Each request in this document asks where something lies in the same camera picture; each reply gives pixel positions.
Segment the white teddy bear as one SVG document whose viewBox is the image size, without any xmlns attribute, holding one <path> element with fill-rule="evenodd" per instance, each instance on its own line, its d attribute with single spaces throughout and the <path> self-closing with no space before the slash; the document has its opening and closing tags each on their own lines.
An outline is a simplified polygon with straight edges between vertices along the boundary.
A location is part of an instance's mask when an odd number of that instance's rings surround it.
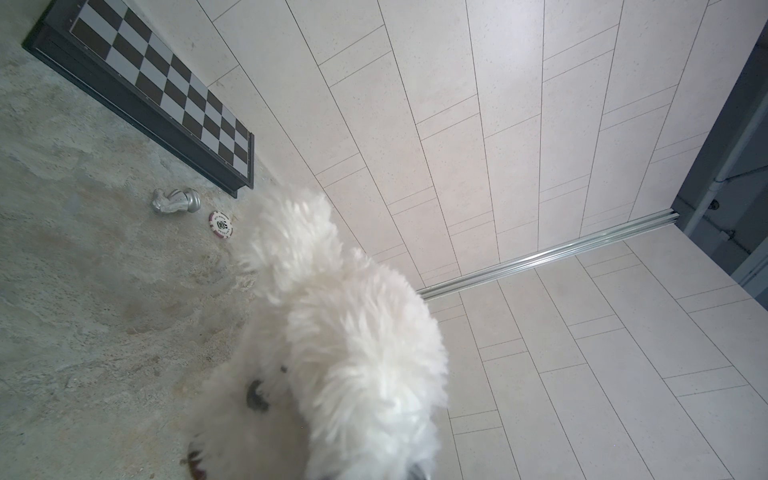
<svg viewBox="0 0 768 480">
<path fill-rule="evenodd" d="M 189 467 L 254 478 L 275 454 L 259 427 L 292 403 L 308 434 L 304 478 L 431 478 L 448 355 L 426 302 L 343 244 L 325 195 L 273 186 L 248 213 L 233 239 L 247 312 L 193 405 Z"/>
</svg>

